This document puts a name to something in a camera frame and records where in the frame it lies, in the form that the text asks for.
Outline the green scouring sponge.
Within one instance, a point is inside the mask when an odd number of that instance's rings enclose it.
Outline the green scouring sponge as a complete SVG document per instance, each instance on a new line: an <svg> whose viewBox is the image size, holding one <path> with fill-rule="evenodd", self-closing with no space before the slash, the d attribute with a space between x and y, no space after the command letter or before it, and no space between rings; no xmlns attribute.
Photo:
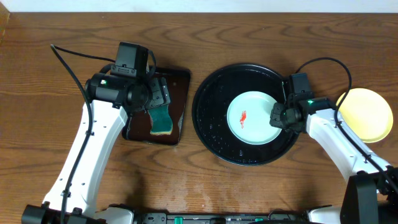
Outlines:
<svg viewBox="0 0 398 224"><path fill-rule="evenodd" d="M154 136L171 135L173 121L169 115L169 106L159 106L150 109L148 112L151 122L150 134Z"/></svg>

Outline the light blue plate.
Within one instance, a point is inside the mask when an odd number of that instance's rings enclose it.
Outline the light blue plate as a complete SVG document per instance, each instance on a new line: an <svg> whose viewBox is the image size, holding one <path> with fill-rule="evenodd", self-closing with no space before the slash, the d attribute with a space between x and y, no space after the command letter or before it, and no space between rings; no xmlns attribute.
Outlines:
<svg viewBox="0 0 398 224"><path fill-rule="evenodd" d="M247 91L229 104L226 118L230 131L242 142L261 145L273 141L282 131L270 125L277 101L260 91Z"/></svg>

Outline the yellow plate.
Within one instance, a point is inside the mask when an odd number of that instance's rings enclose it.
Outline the yellow plate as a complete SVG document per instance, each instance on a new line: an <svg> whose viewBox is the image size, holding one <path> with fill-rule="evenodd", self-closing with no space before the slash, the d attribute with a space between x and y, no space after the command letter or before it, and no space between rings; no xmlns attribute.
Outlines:
<svg viewBox="0 0 398 224"><path fill-rule="evenodd" d="M383 140L392 130L393 113L388 102L375 91L354 88L339 108L346 124L365 143Z"/></svg>

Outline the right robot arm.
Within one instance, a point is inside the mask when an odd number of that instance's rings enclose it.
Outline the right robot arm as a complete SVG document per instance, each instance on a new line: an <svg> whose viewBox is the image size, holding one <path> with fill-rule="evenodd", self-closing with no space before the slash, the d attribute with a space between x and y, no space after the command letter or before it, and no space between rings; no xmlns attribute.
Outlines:
<svg viewBox="0 0 398 224"><path fill-rule="evenodd" d="M270 124L307 133L347 182L341 207L308 211L311 223L397 223L397 168L375 154L327 98L275 103Z"/></svg>

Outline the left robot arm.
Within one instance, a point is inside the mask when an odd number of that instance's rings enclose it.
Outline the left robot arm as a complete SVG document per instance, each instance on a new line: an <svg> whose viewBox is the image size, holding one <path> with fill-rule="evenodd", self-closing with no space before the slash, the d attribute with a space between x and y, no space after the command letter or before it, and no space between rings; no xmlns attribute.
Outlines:
<svg viewBox="0 0 398 224"><path fill-rule="evenodd" d="M98 189L114 143L138 111L170 103L164 77L151 79L96 73L86 83L88 102L58 179L40 206L27 205L22 223L133 223L123 205L96 209Z"/></svg>

